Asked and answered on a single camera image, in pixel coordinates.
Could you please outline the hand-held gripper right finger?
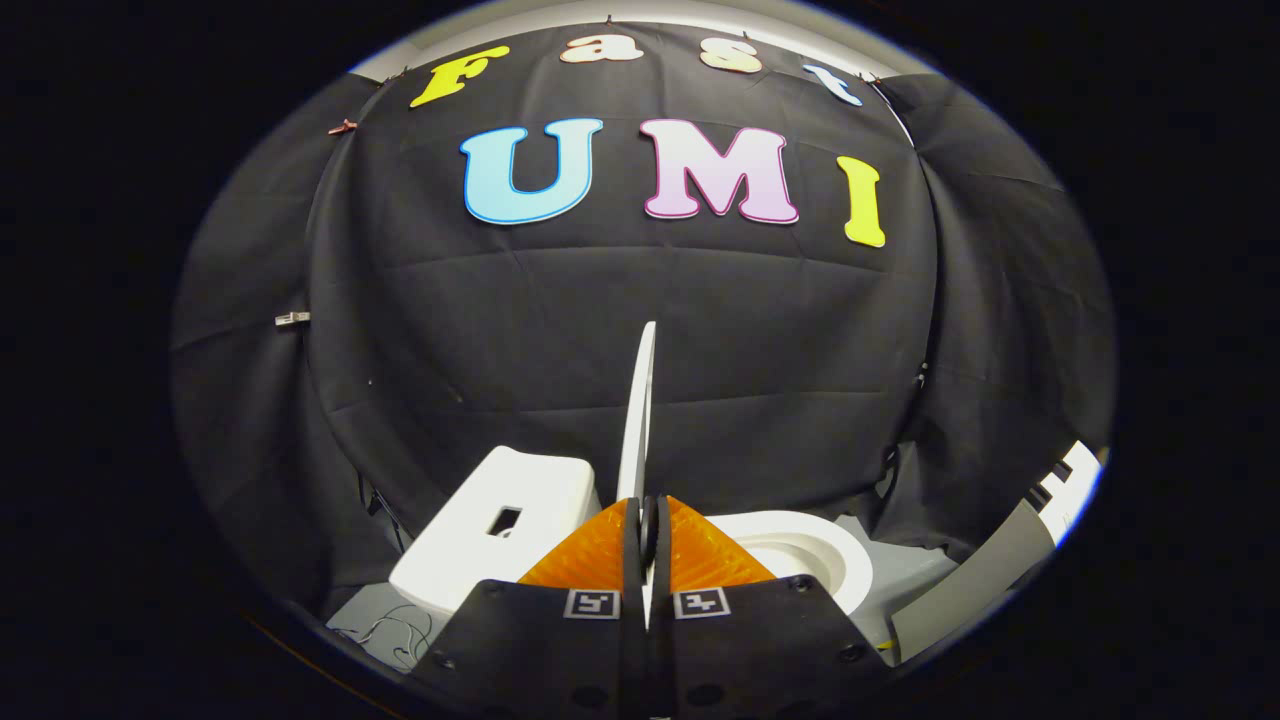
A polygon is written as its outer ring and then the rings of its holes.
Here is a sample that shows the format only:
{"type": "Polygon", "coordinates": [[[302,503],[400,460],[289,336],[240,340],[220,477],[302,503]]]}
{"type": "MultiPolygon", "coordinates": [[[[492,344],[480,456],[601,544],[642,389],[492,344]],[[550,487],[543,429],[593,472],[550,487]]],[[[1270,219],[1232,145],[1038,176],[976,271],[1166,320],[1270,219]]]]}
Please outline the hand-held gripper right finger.
{"type": "Polygon", "coordinates": [[[671,496],[646,519],[648,717],[842,719],[891,684],[892,667],[817,577],[746,578],[727,534],[671,496]]]}

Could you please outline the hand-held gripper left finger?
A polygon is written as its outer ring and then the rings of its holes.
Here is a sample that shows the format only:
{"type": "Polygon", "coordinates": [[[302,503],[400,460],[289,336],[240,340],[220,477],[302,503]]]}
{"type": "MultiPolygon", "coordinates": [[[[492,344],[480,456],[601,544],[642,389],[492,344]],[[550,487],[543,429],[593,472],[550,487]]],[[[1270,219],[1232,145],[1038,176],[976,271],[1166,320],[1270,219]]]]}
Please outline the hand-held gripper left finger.
{"type": "Polygon", "coordinates": [[[485,579],[410,674],[444,719],[646,719],[640,502],[605,512],[614,587],[485,579]]]}

